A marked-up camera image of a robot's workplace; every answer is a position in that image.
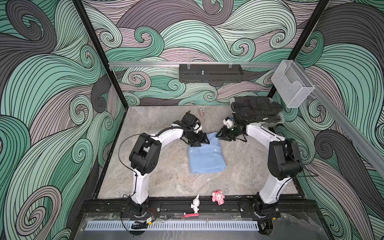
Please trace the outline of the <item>light blue long sleeve shirt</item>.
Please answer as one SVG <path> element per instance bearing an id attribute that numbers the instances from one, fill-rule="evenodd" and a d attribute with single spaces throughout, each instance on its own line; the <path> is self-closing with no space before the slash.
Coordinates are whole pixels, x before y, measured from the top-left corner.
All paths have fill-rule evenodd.
<path id="1" fill-rule="evenodd" d="M 210 144 L 200 147 L 188 147 L 189 166 L 191 174 L 211 174 L 222 172 L 226 167 L 222 145 L 217 133 L 208 134 Z"/>

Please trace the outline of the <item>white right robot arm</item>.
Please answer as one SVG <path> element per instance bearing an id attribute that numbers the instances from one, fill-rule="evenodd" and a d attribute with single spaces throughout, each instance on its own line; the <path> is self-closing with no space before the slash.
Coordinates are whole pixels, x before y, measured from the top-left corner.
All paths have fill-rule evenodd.
<path id="1" fill-rule="evenodd" d="M 254 113 L 250 103 L 240 98 L 231 99 L 233 115 L 223 120 L 224 126 L 216 137 L 227 142 L 239 140 L 247 142 L 252 137 L 268 150 L 269 177 L 263 188 L 257 193 L 254 209 L 259 213 L 267 210 L 277 212 L 276 207 L 285 186 L 304 170 L 299 145 L 294 139 L 287 139 L 268 130 Z"/>

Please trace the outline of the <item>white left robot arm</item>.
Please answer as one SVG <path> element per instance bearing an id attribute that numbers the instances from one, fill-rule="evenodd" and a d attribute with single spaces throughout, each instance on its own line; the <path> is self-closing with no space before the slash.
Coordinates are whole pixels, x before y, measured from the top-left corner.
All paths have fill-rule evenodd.
<path id="1" fill-rule="evenodd" d="M 201 121 L 189 111 L 180 121 L 155 134 L 135 134 L 138 137 L 130 155 L 130 166 L 124 165 L 133 172 L 133 189 L 128 196 L 130 212 L 135 216 L 143 216 L 148 207 L 148 187 L 151 173 L 159 162 L 163 147 L 175 140 L 182 140 L 190 147 L 201 147 L 210 144 L 208 136 L 202 131 Z"/>

